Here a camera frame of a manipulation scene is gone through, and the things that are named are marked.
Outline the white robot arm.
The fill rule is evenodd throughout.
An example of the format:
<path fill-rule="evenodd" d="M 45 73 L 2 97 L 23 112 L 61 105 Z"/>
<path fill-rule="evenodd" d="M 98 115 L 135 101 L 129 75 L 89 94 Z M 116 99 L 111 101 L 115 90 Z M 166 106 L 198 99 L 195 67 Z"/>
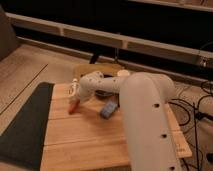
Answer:
<path fill-rule="evenodd" d="M 165 109 L 174 92 L 170 77 L 136 72 L 106 78 L 94 71 L 72 81 L 70 98 L 83 102 L 97 90 L 119 95 L 132 171 L 182 171 Z"/>

